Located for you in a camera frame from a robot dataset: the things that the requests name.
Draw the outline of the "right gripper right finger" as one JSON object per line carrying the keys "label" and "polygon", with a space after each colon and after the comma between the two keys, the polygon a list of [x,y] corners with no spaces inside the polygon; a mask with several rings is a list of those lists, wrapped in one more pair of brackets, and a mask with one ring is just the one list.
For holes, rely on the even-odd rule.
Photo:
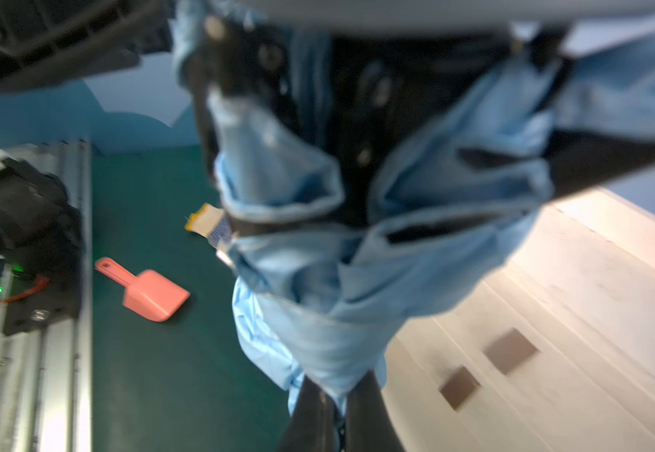
{"label": "right gripper right finger", "polygon": [[346,403],[347,452],[404,452],[381,395],[375,372],[368,372]]}

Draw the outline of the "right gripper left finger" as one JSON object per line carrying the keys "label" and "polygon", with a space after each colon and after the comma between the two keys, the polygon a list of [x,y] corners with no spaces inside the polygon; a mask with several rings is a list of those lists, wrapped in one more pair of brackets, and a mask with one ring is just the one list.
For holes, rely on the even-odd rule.
{"label": "right gripper left finger", "polygon": [[323,389],[305,378],[278,452],[333,452],[336,450],[335,404]]}

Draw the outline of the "white three-drawer cabinet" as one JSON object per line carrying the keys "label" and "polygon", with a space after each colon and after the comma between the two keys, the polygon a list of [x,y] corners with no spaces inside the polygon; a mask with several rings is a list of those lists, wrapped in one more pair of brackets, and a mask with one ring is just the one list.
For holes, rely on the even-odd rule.
{"label": "white three-drawer cabinet", "polygon": [[602,189],[553,203],[387,361],[407,450],[655,451],[655,216]]}

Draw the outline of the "light blue umbrella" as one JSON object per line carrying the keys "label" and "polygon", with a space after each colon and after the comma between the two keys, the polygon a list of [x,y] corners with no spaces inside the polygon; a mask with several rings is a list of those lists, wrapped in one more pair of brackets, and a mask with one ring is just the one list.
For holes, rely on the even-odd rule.
{"label": "light blue umbrella", "polygon": [[180,1],[246,356],[340,410],[540,209],[655,163],[655,1]]}

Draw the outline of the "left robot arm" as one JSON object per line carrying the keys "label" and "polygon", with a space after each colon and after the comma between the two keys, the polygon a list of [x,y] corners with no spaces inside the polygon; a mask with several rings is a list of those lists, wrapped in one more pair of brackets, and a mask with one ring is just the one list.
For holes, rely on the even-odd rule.
{"label": "left robot arm", "polygon": [[[167,69],[171,1],[0,1],[0,147],[94,139],[106,152],[186,143]],[[74,262],[81,220],[52,177],[7,164],[0,254],[32,271]]]}

